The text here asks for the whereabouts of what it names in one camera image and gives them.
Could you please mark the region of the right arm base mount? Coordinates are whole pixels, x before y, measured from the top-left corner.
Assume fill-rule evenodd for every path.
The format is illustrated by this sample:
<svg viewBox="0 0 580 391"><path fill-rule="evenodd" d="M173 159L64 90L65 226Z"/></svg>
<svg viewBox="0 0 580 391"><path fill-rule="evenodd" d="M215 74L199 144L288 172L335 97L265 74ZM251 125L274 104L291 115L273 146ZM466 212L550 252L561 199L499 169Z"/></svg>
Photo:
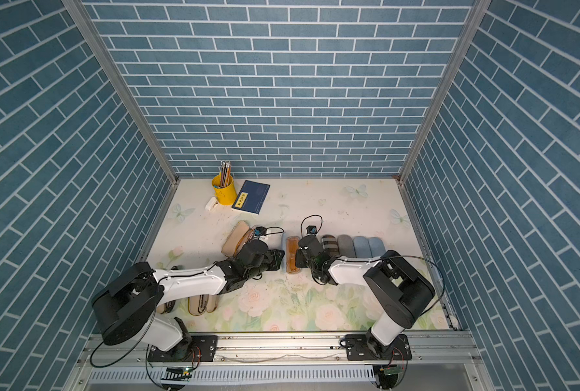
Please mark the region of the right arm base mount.
<svg viewBox="0 0 580 391"><path fill-rule="evenodd" d="M365 335L347 334L340 340L348 361L405 361L412 360L407 335L398 335L389 345L382 345L369 332Z"/></svg>

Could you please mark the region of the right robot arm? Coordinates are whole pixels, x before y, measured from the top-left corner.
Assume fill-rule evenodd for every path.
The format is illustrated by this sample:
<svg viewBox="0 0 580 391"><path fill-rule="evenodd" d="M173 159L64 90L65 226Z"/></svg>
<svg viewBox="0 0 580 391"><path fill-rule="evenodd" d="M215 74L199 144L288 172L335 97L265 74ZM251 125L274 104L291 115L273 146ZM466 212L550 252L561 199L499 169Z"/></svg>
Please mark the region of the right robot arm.
<svg viewBox="0 0 580 391"><path fill-rule="evenodd" d="M381 353L422 316L436 295L433 285L402 255L389 250L379 257L349 258L326 252L315 235L298 241L298 267L311 270L317 283L369 288L383 309L367 333L366 344Z"/></svg>

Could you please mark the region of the plaid case red glasses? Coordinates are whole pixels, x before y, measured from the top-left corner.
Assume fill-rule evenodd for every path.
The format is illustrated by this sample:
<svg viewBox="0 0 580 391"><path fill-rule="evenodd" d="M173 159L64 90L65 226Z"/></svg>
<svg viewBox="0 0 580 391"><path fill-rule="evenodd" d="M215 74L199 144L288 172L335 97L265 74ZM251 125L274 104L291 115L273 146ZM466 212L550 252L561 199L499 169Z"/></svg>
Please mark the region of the plaid case red glasses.
<svg viewBox="0 0 580 391"><path fill-rule="evenodd" d="M337 238L333 235L322 236L322 246L325 252L331 257L339 257L340 249Z"/></svg>

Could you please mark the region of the beige case striped glasses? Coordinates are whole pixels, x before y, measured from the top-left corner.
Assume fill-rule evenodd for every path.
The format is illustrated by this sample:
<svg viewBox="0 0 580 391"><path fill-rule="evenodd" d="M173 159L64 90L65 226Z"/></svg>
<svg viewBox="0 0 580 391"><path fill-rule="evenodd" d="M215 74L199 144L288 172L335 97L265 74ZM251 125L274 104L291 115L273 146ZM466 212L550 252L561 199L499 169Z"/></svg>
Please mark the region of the beige case striped glasses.
<svg viewBox="0 0 580 391"><path fill-rule="evenodd" d="M253 237L254 229L246 221L240 221L221 247L221 253L226 257L234 257Z"/></svg>

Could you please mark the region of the blue case orange glasses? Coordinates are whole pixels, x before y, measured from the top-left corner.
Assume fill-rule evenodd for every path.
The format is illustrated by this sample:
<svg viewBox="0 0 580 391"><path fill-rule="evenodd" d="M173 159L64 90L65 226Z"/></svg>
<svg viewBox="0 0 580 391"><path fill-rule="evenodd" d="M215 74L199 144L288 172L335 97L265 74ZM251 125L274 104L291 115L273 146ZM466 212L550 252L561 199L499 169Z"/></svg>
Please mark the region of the blue case orange glasses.
<svg viewBox="0 0 580 391"><path fill-rule="evenodd" d="M286 272L290 275L298 274L301 269L296 265L296 253L299 250L299 236L287 236L284 239Z"/></svg>

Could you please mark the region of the blue case white glasses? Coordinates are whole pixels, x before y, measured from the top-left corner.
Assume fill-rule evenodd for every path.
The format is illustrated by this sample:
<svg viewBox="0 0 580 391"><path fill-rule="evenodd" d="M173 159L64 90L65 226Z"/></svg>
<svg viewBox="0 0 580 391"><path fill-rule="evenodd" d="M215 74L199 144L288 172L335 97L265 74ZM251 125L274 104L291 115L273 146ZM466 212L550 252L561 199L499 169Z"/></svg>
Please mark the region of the blue case white glasses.
<svg viewBox="0 0 580 391"><path fill-rule="evenodd" d="M368 239L371 257L382 257L386 253L386 248L382 239L371 237Z"/></svg>

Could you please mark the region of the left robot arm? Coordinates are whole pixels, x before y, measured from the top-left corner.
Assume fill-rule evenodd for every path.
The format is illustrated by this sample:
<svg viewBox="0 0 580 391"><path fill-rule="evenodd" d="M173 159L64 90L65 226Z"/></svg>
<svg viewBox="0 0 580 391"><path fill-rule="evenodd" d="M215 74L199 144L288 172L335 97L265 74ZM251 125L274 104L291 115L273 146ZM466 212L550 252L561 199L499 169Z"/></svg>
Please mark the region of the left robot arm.
<svg viewBox="0 0 580 391"><path fill-rule="evenodd" d="M156 313L170 301L200 295L234 292L258 275L277 271L284 252L254 239L234 257L194 270L154 269L138 262L122 272L91 301L104 345L118 345L142 330L141 341L166 352L182 343L187 329L182 321Z"/></svg>

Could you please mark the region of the blue case yellow glasses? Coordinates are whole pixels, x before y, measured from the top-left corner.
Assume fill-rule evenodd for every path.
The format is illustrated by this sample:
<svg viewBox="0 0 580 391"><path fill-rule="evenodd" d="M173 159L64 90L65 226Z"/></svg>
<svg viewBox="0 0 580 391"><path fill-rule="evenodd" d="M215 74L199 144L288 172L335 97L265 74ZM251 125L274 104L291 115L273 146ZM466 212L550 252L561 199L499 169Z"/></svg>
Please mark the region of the blue case yellow glasses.
<svg viewBox="0 0 580 391"><path fill-rule="evenodd" d="M370 242L365 236L353 237L353 247L356 258L372 258Z"/></svg>

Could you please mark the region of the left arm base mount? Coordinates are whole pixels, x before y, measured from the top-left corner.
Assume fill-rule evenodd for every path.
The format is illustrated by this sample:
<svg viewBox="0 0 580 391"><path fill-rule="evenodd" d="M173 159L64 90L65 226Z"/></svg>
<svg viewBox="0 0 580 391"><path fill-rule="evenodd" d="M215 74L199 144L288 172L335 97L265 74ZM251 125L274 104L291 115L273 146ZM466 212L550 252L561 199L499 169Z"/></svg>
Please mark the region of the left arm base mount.
<svg viewBox="0 0 580 391"><path fill-rule="evenodd" d="M218 346L215 335L194 335L184 338L168 351L151 347L147 359L150 363L208 363L212 362Z"/></svg>

